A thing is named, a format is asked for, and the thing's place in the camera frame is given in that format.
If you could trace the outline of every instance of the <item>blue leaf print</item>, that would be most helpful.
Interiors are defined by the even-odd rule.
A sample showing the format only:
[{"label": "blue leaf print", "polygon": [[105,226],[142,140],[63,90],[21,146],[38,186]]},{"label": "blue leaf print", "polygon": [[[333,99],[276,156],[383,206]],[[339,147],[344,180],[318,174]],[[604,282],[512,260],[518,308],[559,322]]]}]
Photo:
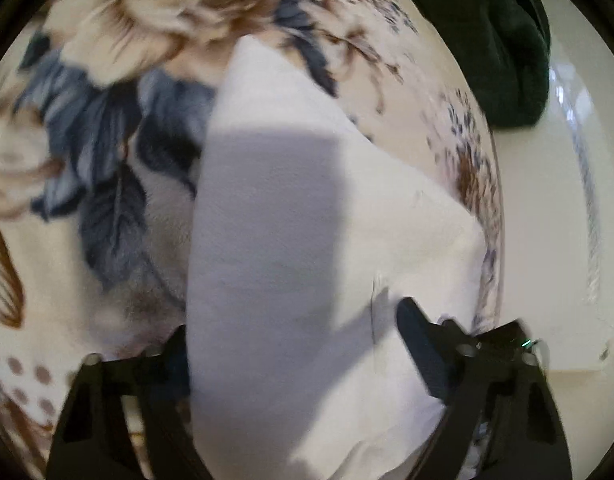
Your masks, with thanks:
[{"label": "blue leaf print", "polygon": [[23,60],[20,62],[18,69],[22,71],[29,70],[35,66],[47,52],[49,52],[49,49],[49,36],[44,32],[37,30],[30,39],[30,43],[25,50]]},{"label": "blue leaf print", "polygon": [[63,65],[57,50],[40,61],[17,107],[29,104],[40,112],[50,153],[69,158],[87,190],[114,175],[120,146],[142,117],[135,82],[98,89],[85,72]]},{"label": "blue leaf print", "polygon": [[136,141],[139,159],[150,170],[183,183],[195,196],[189,170],[205,141],[215,91],[156,69],[143,76],[138,93],[145,117]]},{"label": "blue leaf print", "polygon": [[81,206],[80,234],[85,261],[109,290],[143,263],[146,194],[126,164],[98,186]]},{"label": "blue leaf print", "polygon": [[168,135],[185,136],[199,146],[205,142],[215,94],[209,86],[172,79],[160,69],[149,71],[138,83],[143,115],[152,116]]},{"label": "blue leaf print", "polygon": [[292,33],[293,46],[303,56],[311,78],[332,97],[337,96],[337,84],[327,70],[327,58],[313,33],[307,13],[301,9],[303,0],[280,0],[274,13],[274,23]]},{"label": "blue leaf print", "polygon": [[149,116],[140,126],[136,153],[150,170],[175,178],[189,190],[192,197],[196,196],[196,184],[190,179],[189,170],[200,156],[200,149],[191,140],[167,135]]},{"label": "blue leaf print", "polygon": [[71,164],[63,173],[45,183],[43,195],[31,202],[31,210],[45,222],[74,213],[85,195],[85,189]]}]

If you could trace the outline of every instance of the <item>white cloth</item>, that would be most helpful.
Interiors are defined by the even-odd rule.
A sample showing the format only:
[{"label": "white cloth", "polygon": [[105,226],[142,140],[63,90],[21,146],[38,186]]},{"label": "white cloth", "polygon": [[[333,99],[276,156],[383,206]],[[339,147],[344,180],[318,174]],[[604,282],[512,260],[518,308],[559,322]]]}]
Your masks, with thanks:
[{"label": "white cloth", "polygon": [[374,480],[411,462],[442,405],[395,304],[469,326],[484,255],[461,205],[243,38],[207,135],[188,278],[194,442],[216,480]]}]

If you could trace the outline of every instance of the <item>dark green towel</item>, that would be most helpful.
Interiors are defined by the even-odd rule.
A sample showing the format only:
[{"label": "dark green towel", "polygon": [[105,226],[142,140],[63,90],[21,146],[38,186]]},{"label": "dark green towel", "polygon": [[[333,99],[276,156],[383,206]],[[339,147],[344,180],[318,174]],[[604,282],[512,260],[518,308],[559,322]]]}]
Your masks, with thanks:
[{"label": "dark green towel", "polygon": [[452,51],[491,126],[535,124],[549,94],[540,0],[414,0]]}]

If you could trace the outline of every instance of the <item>screw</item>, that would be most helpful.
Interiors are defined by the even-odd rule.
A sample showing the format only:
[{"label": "screw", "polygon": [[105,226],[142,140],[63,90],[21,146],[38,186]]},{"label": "screw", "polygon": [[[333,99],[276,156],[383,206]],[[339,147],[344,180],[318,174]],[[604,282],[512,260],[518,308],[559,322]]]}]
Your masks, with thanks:
[{"label": "screw", "polygon": [[530,366],[537,366],[538,365],[538,359],[536,359],[536,356],[530,353],[524,353],[522,354],[522,362],[525,363],[526,365],[530,365]]},{"label": "screw", "polygon": [[162,354],[162,348],[159,345],[149,345],[145,349],[146,357],[155,357],[156,355],[160,355],[160,354]]},{"label": "screw", "polygon": [[489,426],[487,422],[481,422],[476,428],[476,434],[474,436],[475,440],[481,440],[487,436],[487,431],[489,430]]},{"label": "screw", "polygon": [[456,350],[460,355],[465,357],[474,357],[477,354],[477,350],[473,346],[467,344],[456,346]]},{"label": "screw", "polygon": [[89,354],[85,356],[85,359],[82,360],[82,363],[85,366],[94,366],[103,361],[103,356],[100,354]]}]

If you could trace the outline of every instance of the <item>floral print fabric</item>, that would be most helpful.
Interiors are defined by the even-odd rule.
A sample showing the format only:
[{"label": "floral print fabric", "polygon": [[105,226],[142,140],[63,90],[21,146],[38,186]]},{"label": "floral print fabric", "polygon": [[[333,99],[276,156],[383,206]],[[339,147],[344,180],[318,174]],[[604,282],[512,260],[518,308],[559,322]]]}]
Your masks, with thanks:
[{"label": "floral print fabric", "polygon": [[0,426],[36,478],[82,357],[136,355],[184,322],[205,130],[246,34],[477,216],[473,328],[496,323],[492,140],[410,0],[50,0],[0,65]]}]

